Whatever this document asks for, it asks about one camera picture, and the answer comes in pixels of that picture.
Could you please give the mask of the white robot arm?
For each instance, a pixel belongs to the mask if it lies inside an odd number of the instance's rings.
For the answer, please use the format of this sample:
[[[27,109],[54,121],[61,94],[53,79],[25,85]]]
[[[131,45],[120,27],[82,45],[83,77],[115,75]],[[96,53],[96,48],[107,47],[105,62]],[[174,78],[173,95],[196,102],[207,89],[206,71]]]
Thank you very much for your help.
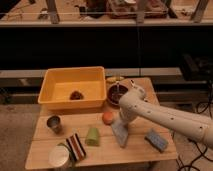
[[[144,100],[144,92],[135,88],[120,98],[119,106],[122,126],[143,117],[213,149],[213,120],[207,116],[151,104]]]

